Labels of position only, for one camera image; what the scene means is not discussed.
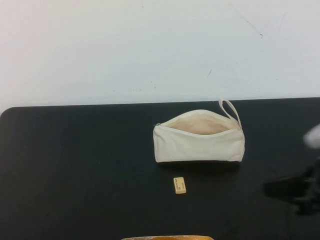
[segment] zipper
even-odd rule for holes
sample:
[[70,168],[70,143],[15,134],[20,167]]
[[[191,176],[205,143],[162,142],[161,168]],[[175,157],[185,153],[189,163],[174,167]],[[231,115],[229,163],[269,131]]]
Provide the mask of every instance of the zipper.
[[174,118],[172,118],[172,119],[170,119],[170,120],[168,120],[166,122],[163,122],[162,124],[164,124],[164,125],[171,124],[171,123],[174,123],[174,122],[176,122],[177,120],[179,120],[181,118],[188,117],[191,114],[199,113],[199,112],[200,113],[205,113],[207,115],[210,115],[210,116],[212,116],[212,117],[214,117],[216,119],[222,120],[222,121],[231,121],[232,122],[232,120],[230,118],[222,116],[222,115],[220,115],[218,113],[215,113],[213,111],[209,111],[209,110],[205,110],[205,109],[197,109],[197,110],[192,110],[192,111],[187,111],[185,113],[182,113],[182,114],[180,114],[180,115],[178,115],[178,116],[176,116],[176,117],[174,117]]
[[233,129],[229,129],[229,130],[214,133],[214,134],[201,135],[201,134],[196,134],[196,133],[192,133],[192,132],[188,132],[188,131],[183,131],[183,130],[171,128],[168,126],[162,126],[160,123],[157,123],[156,126],[160,126],[161,128],[165,128],[166,130],[171,131],[171,132],[176,132],[176,133],[180,133],[180,134],[184,134],[184,135],[188,135],[188,136],[194,136],[194,137],[202,137],[202,138],[217,137],[217,136],[228,134],[230,132],[238,131],[238,129],[233,128]]

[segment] pouch strap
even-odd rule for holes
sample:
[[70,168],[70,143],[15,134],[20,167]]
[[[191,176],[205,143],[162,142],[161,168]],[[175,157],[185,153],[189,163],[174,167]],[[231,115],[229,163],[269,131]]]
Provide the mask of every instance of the pouch strap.
[[[236,119],[234,119],[229,113],[227,113],[227,111],[225,110],[224,108],[224,102],[226,102],[229,107],[233,110],[233,112],[235,113],[236,115]],[[238,115],[238,112],[235,108],[235,106],[233,106],[233,104],[227,100],[224,100],[224,99],[219,99],[219,105],[220,105],[220,108],[224,111],[224,113],[234,122],[236,122],[239,126],[240,126],[240,129],[242,129],[242,126],[241,126],[241,121],[240,121],[240,118],[239,118],[239,115]]]

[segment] black table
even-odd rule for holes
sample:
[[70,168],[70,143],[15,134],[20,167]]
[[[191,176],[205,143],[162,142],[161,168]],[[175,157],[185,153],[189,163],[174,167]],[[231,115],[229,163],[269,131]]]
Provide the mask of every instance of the black table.
[[[157,235],[319,239],[320,214],[297,216],[262,184],[303,171],[303,135],[320,98],[233,101],[246,137],[239,167],[159,165],[153,127],[218,102],[17,107],[0,118],[0,239],[120,240]],[[187,193],[176,195],[174,177]]]

